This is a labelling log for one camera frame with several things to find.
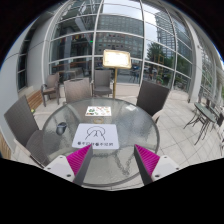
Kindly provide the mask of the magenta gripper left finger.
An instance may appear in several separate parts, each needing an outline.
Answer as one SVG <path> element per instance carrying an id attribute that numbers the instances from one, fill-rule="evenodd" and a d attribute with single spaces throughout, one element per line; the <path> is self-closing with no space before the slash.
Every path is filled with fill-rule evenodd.
<path id="1" fill-rule="evenodd" d="M 59 155 L 44 170 L 81 186 L 92 156 L 92 145 L 87 145 L 68 156 Z"/>

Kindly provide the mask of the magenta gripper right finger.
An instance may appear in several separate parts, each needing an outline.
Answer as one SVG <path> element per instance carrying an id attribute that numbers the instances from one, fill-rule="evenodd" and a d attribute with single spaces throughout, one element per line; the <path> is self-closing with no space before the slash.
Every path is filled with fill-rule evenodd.
<path id="1" fill-rule="evenodd" d="M 144 185 L 150 184 L 180 169 L 179 165 L 169 156 L 158 156 L 137 144 L 134 145 L 134 156 Z"/>

